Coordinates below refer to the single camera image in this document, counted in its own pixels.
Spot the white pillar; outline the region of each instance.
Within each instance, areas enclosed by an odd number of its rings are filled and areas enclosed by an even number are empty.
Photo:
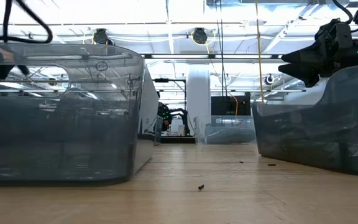
[[[187,111],[189,122],[193,125],[195,117],[211,115],[209,65],[190,65],[187,76]],[[194,130],[189,128],[191,134],[194,134]]]

